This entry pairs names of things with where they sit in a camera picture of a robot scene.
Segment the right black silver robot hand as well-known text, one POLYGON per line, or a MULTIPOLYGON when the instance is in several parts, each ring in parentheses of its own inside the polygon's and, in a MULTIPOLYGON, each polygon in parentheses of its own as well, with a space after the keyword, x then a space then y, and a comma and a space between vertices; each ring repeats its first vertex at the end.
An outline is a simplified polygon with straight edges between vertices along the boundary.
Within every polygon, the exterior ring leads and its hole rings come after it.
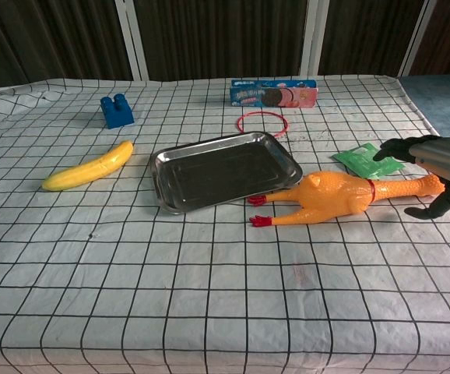
POLYGON ((380 145, 373 160, 381 161, 386 157, 421 166, 437 175, 445 187, 429 207, 410 207, 405 209, 406 214, 425 220, 441 217, 450 210, 450 137, 428 135, 389 139, 380 145))

